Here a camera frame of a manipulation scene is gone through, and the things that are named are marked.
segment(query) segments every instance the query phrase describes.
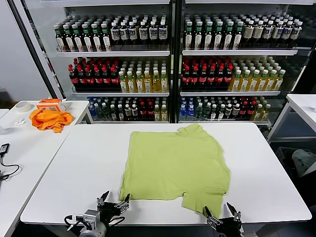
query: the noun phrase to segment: tape roll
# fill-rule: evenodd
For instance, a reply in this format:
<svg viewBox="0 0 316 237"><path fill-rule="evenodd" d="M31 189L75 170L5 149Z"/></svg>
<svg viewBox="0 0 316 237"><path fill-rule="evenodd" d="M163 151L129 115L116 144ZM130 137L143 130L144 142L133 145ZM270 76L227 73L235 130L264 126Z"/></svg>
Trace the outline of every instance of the tape roll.
<svg viewBox="0 0 316 237"><path fill-rule="evenodd" d="M23 112L29 111L32 106L29 102L22 101L22 102L17 103L14 107L17 112L23 113Z"/></svg>

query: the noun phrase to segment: yellow bottle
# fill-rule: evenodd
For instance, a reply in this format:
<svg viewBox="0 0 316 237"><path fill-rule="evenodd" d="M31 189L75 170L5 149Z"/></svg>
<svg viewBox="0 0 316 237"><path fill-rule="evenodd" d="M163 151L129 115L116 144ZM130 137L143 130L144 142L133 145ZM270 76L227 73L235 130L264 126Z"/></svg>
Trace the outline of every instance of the yellow bottle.
<svg viewBox="0 0 316 237"><path fill-rule="evenodd" d="M127 77L128 77L128 88L130 93L135 92L135 87L134 87L134 78L133 78L133 72L128 71L127 72Z"/></svg>
<svg viewBox="0 0 316 237"><path fill-rule="evenodd" d="M280 70L279 74L278 74L278 77L272 87L272 90L273 91L278 91L280 89L280 86L283 82L283 77L284 77L284 74L285 74L285 70Z"/></svg>
<svg viewBox="0 0 316 237"><path fill-rule="evenodd" d="M118 75L119 75L119 83L120 83L121 91L123 93L126 93L128 91L128 85L127 85L127 82L125 80L124 72L120 71L118 73Z"/></svg>
<svg viewBox="0 0 316 237"><path fill-rule="evenodd" d="M267 77L267 82L263 88L264 91L271 91L272 85L275 82L275 78L277 76L277 71L272 69L270 75Z"/></svg>
<svg viewBox="0 0 316 237"><path fill-rule="evenodd" d="M146 70L145 72L145 78L144 78L144 81L145 81L145 92L146 93L149 93L149 92L152 92L152 80L149 76L149 71Z"/></svg>
<svg viewBox="0 0 316 237"><path fill-rule="evenodd" d="M266 107L261 111L259 120L266 121L268 120L269 109L271 108L270 104L266 104Z"/></svg>
<svg viewBox="0 0 316 237"><path fill-rule="evenodd" d="M252 77L248 80L247 91L255 91L255 88L258 83L258 76L260 71L258 69L254 70Z"/></svg>
<svg viewBox="0 0 316 237"><path fill-rule="evenodd" d="M161 91L168 92L168 79L166 70L161 71Z"/></svg>
<svg viewBox="0 0 316 237"><path fill-rule="evenodd" d="M144 92L144 87L145 85L143 84L144 82L144 77L142 75L142 72L141 71L137 71L136 72L136 75L137 75L137 91L138 93L141 93L141 92Z"/></svg>
<svg viewBox="0 0 316 237"><path fill-rule="evenodd" d="M257 81L257 86L255 87L255 91L263 91L263 87L265 86L267 82L267 76L269 71L263 70L261 74L261 78Z"/></svg>
<svg viewBox="0 0 316 237"><path fill-rule="evenodd" d="M158 70L154 70L153 92L161 92L161 84Z"/></svg>
<svg viewBox="0 0 316 237"><path fill-rule="evenodd" d="M248 84L248 78L249 78L250 70L246 70L244 72L243 77L239 81L238 85L238 91L246 91L247 84Z"/></svg>
<svg viewBox="0 0 316 237"><path fill-rule="evenodd" d="M260 117L260 114L261 114L261 111L262 111L262 104L259 104L257 106L257 110L252 114L252 116L250 117L250 120L251 121L258 121L259 120L259 117Z"/></svg>
<svg viewBox="0 0 316 237"><path fill-rule="evenodd" d="M238 91L238 85L240 82L241 70L236 70L235 75L229 85L229 91Z"/></svg>

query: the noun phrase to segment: white table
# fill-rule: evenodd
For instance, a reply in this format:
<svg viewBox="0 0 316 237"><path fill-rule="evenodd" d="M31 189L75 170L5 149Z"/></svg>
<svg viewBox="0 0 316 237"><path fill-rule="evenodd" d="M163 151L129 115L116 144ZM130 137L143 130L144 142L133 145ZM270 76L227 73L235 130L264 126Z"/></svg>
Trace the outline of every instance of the white table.
<svg viewBox="0 0 316 237"><path fill-rule="evenodd" d="M71 128L74 128L87 112L90 115L87 110L88 101L65 102L67 111L75 117L73 122L64 126L61 133L54 133L53 130L40 131L31 125L28 118L38 101L29 102L33 105L30 111L19 113L12 108L0 118L0 126L6 131L4 135L0 135L0 145L10 144L3 163L18 164L22 167L18 174L0 183L0 237L11 236L20 214ZM23 118L26 123L16 126L16 120ZM15 167L1 166L0 169L8 173Z"/></svg>
<svg viewBox="0 0 316 237"><path fill-rule="evenodd" d="M9 110L8 109L0 109L0 118L5 115Z"/></svg>
<svg viewBox="0 0 316 237"><path fill-rule="evenodd" d="M21 221L64 225L66 215L96 209L96 198L107 190L111 191L108 200L118 202L131 132L176 131L186 125L76 125L24 209ZM225 151L231 184L224 203L229 202L241 211L244 223L311 219L311 213L255 124L201 126ZM171 201L132 200L122 224L205 224L202 215L181 207L181 202L181 197ZM223 208L222 217L227 216L227 209Z"/></svg>

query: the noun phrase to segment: refrigerator shelf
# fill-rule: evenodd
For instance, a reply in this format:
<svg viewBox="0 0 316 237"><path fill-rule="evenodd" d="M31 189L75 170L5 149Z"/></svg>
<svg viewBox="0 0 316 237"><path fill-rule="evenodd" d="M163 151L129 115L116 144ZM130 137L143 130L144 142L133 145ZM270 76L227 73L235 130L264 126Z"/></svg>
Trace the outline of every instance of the refrigerator shelf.
<svg viewBox="0 0 316 237"><path fill-rule="evenodd" d="M169 92L162 93L122 93L122 92L72 92L78 97L168 97Z"/></svg>
<svg viewBox="0 0 316 237"><path fill-rule="evenodd" d="M100 51L100 52L58 52L60 57L158 57L169 56L169 50L152 51Z"/></svg>
<svg viewBox="0 0 316 237"><path fill-rule="evenodd" d="M211 56L211 55L281 55L281 56L292 56L297 53L297 50L289 49L289 50L277 50L277 49L236 49L236 50L183 50L182 55L186 56Z"/></svg>
<svg viewBox="0 0 316 237"><path fill-rule="evenodd" d="M70 7L70 6L109 6L109 5L145 5L169 4L169 0L42 0L43 6Z"/></svg>
<svg viewBox="0 0 316 237"><path fill-rule="evenodd" d="M181 96L276 96L280 91L195 91L180 92Z"/></svg>

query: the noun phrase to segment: water bottle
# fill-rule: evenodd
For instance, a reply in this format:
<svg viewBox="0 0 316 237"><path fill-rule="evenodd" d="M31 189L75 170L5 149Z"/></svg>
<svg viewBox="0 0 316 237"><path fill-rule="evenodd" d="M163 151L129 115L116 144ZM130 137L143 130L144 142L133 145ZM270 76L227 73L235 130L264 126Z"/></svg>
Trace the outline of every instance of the water bottle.
<svg viewBox="0 0 316 237"><path fill-rule="evenodd" d="M189 109L188 109L188 117L187 120L188 121L192 121L194 117L194 105L190 104Z"/></svg>
<svg viewBox="0 0 316 237"><path fill-rule="evenodd" d="M180 108L179 121L185 121L186 118L187 118L186 106L184 104L182 104L181 108Z"/></svg>

